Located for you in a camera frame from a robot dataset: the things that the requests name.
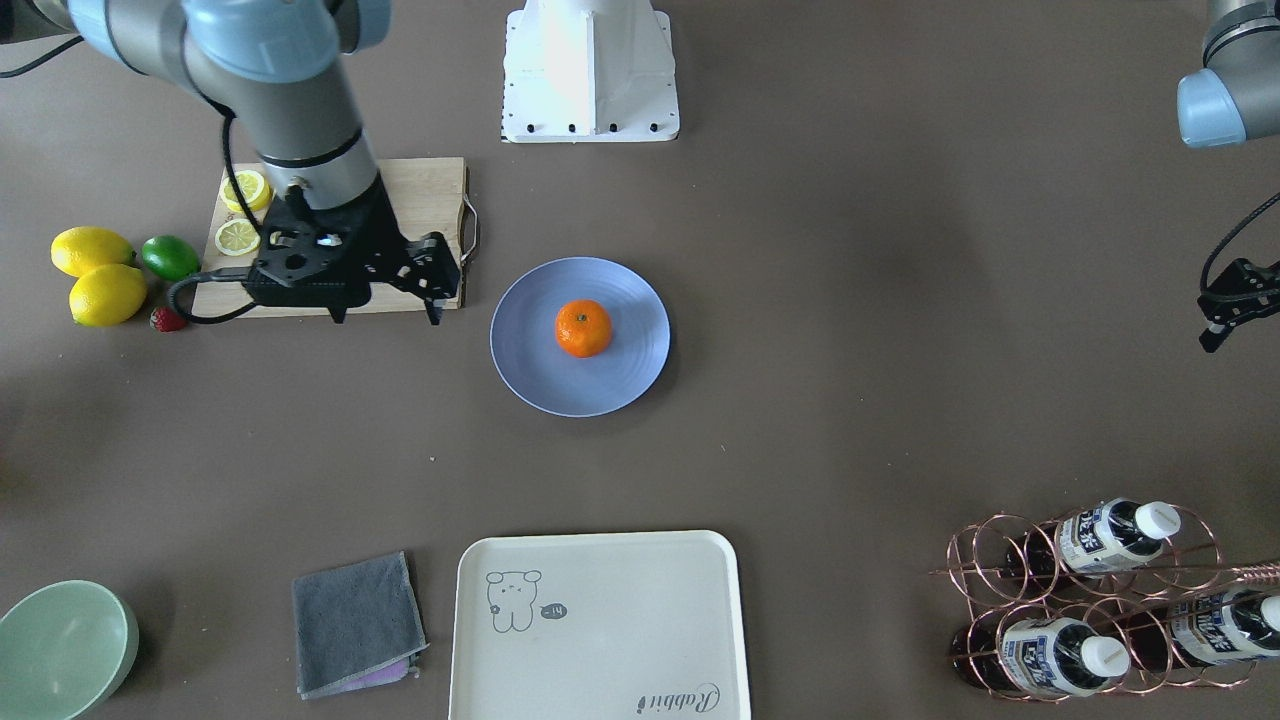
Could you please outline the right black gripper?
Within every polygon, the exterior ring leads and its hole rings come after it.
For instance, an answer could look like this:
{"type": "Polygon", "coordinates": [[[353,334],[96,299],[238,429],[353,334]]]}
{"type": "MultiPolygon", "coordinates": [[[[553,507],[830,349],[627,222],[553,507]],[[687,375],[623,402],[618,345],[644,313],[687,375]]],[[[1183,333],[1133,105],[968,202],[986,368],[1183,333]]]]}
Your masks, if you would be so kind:
{"type": "Polygon", "coordinates": [[[292,184],[284,196],[271,201],[264,222],[279,217],[351,228],[358,247],[355,256],[364,264],[371,288],[388,284],[421,299],[434,325],[442,320],[445,301],[458,292],[460,264],[444,236],[430,232],[417,242],[408,241],[380,176],[353,200],[329,209],[312,206],[303,187],[292,184]]]}

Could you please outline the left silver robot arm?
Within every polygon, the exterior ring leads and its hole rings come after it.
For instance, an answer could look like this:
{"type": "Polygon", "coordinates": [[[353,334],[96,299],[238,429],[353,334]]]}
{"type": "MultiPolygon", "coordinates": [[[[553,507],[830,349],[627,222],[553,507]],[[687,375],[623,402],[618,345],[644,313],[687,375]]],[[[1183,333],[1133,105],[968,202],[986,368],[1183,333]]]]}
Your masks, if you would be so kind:
{"type": "Polygon", "coordinates": [[[1279,5],[1208,1],[1202,68],[1178,83],[1178,124],[1190,149],[1279,133],[1279,5]]]}

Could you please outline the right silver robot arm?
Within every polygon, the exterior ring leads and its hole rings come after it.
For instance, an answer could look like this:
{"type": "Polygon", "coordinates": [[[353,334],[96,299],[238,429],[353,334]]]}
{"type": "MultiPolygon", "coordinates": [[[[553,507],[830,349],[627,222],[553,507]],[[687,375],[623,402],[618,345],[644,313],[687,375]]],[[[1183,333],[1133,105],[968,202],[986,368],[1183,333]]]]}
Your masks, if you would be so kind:
{"type": "Polygon", "coordinates": [[[443,234],[398,227],[340,56],[384,40],[387,1],[5,1],[3,42],[76,36],[243,123],[276,191],[234,282],[250,307],[320,307],[334,322],[376,283],[419,297],[431,324],[460,287],[443,234]]]}

